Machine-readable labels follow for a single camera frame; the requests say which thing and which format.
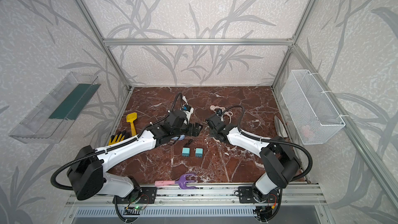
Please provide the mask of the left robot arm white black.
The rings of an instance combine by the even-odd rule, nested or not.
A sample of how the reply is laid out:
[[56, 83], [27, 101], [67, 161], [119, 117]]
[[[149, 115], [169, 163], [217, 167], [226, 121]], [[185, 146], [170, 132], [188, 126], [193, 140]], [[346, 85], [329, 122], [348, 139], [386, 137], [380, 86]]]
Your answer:
[[193, 112], [182, 93], [178, 93], [165, 117], [117, 144], [96, 149], [90, 145], [83, 147], [73, 161], [52, 174], [50, 183], [58, 189], [73, 191], [79, 201], [96, 195], [120, 198], [139, 195], [140, 186], [133, 178], [110, 174], [109, 170], [144, 151], [199, 136], [203, 126], [190, 122]]

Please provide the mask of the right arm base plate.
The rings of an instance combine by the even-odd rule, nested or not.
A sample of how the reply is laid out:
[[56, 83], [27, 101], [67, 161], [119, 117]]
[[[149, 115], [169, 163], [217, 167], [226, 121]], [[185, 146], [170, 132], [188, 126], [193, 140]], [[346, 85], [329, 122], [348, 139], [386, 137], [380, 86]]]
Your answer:
[[279, 190], [273, 189], [268, 194], [263, 194], [251, 186], [240, 186], [237, 190], [237, 196], [240, 203], [277, 203]]

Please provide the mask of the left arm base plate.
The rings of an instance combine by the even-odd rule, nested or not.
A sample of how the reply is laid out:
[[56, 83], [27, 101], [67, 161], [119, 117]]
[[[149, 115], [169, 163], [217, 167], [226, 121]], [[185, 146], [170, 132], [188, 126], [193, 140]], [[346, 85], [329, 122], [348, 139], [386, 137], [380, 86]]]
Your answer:
[[157, 195], [157, 187], [135, 188], [127, 197], [130, 204], [154, 204]]

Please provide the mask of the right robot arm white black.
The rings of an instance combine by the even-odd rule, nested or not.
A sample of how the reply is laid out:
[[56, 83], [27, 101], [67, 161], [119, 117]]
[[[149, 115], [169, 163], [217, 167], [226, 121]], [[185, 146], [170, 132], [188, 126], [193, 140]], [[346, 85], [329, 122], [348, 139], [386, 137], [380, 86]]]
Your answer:
[[252, 185], [252, 192], [257, 201], [263, 202], [264, 198], [272, 191], [282, 190], [290, 182], [309, 174], [313, 167], [313, 158], [306, 148], [287, 142], [280, 136], [266, 138], [243, 130], [241, 121], [245, 114], [245, 108], [241, 105], [234, 105], [226, 110], [233, 108], [242, 110], [236, 125], [226, 124], [222, 120], [225, 111], [219, 115], [213, 114], [206, 119], [206, 122], [210, 128], [211, 137], [220, 142], [243, 148], [262, 160], [265, 173]]

